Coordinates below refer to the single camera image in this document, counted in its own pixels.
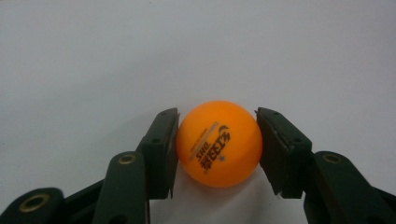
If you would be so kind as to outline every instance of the gray background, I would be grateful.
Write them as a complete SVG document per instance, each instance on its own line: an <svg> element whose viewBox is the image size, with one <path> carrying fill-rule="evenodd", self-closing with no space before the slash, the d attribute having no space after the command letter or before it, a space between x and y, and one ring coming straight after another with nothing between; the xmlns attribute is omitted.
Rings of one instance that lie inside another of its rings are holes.
<svg viewBox="0 0 396 224"><path fill-rule="evenodd" d="M155 115L236 102L281 112L396 194L395 1L1 1L0 212L71 195L134 150ZM211 189L179 166L152 223L305 223L258 168Z"/></svg>

